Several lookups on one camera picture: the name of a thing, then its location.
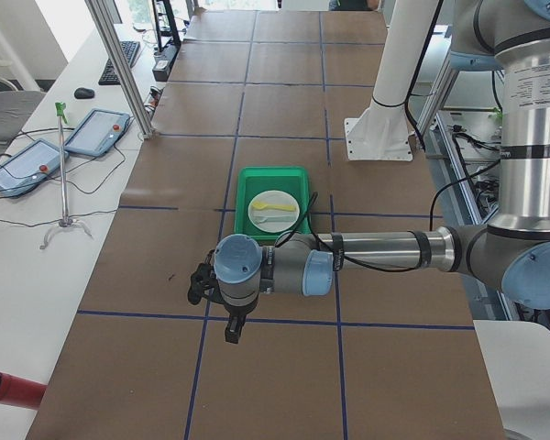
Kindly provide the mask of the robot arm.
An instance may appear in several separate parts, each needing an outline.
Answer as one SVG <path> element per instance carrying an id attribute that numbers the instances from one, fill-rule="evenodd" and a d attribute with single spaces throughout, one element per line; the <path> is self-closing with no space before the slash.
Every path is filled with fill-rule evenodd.
<path id="1" fill-rule="evenodd" d="M 390 233 L 287 232 L 271 247 L 224 238 L 205 283 L 237 343 L 263 292 L 319 296 L 336 271 L 436 268 L 467 274 L 509 299 L 550 309 L 550 1 L 459 1 L 453 48 L 504 71 L 498 212 L 485 225 Z"/>

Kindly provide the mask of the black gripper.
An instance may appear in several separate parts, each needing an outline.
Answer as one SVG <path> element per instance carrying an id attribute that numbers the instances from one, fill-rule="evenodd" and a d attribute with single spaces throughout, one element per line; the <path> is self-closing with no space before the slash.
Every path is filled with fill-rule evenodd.
<path id="1" fill-rule="evenodd" d="M 228 313 L 232 315 L 229 317 L 225 327 L 225 341 L 227 343 L 237 344 L 241 337 L 242 329 L 246 322 L 247 316 L 256 308 L 256 301 L 250 302 L 243 306 L 225 303 L 224 307 Z"/>

